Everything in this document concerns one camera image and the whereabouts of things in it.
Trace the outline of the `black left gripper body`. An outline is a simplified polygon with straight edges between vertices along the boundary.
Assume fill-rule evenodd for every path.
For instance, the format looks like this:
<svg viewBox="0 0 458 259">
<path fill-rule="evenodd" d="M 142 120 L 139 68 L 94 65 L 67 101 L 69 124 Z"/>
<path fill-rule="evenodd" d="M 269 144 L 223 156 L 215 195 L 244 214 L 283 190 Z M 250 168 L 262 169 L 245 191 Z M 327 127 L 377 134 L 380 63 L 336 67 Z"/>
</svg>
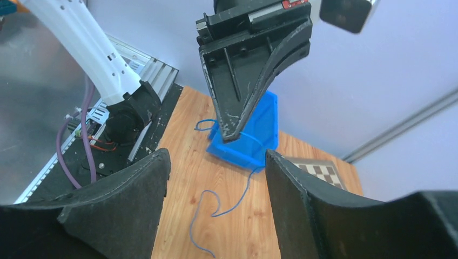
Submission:
<svg viewBox="0 0 458 259">
<path fill-rule="evenodd" d="M 213 15 L 196 21 L 197 42 L 204 45 L 245 30 L 255 33 L 310 18 L 311 1 L 214 1 Z"/>
</svg>

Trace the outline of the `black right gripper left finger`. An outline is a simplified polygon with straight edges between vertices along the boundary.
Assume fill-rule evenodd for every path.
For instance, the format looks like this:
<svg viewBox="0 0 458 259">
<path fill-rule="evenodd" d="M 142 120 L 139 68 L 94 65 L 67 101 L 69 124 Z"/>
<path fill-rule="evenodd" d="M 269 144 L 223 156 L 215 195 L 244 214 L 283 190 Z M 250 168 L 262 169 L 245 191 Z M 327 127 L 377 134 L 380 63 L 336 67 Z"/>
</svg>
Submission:
<svg viewBox="0 0 458 259">
<path fill-rule="evenodd" d="M 160 148 L 55 199 L 1 206 L 1 258 L 150 258 L 170 171 Z"/>
</svg>

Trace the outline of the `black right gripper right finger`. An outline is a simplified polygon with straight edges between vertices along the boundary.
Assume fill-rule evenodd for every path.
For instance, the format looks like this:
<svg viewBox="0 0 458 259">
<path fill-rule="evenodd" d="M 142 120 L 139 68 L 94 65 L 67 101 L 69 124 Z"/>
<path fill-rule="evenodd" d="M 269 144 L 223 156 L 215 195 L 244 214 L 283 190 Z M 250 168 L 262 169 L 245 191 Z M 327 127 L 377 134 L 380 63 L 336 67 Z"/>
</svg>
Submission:
<svg viewBox="0 0 458 259">
<path fill-rule="evenodd" d="M 265 174 L 282 258 L 457 258 L 457 191 L 389 202 L 306 173 L 278 152 Z"/>
</svg>

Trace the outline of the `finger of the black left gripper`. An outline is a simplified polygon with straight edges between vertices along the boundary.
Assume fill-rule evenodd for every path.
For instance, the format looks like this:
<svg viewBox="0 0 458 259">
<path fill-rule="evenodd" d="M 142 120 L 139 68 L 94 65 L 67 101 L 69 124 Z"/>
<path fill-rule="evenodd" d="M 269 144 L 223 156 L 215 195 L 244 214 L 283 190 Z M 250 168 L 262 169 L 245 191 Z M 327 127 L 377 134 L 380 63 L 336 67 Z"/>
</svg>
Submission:
<svg viewBox="0 0 458 259">
<path fill-rule="evenodd" d="M 274 35 L 238 33 L 199 48 L 224 143 L 240 138 L 261 96 L 277 76 L 268 60 L 279 45 Z"/>
<path fill-rule="evenodd" d="M 273 49 L 265 65 L 262 67 L 254 89 L 243 104 L 234 130 L 228 132 L 229 141 L 235 141 L 240 138 L 241 131 L 246 126 L 260 98 L 267 91 L 275 77 L 295 62 L 308 56 L 311 46 L 311 34 L 312 21 L 308 18 L 292 30 Z"/>
</svg>

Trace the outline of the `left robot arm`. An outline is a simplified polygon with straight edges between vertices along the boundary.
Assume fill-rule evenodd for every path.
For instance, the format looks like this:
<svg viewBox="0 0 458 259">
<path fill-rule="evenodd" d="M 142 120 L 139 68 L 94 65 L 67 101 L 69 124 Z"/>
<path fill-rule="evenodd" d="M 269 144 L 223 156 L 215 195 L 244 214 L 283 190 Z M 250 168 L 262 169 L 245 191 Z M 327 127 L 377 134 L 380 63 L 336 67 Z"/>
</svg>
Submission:
<svg viewBox="0 0 458 259">
<path fill-rule="evenodd" d="M 224 142 L 240 138 L 273 79 L 309 53 L 320 1 L 215 1 L 196 21 L 199 56 Z M 21 1 L 94 83 L 113 141 L 132 142 L 157 115 L 159 92 L 110 43 L 83 1 Z"/>
</svg>

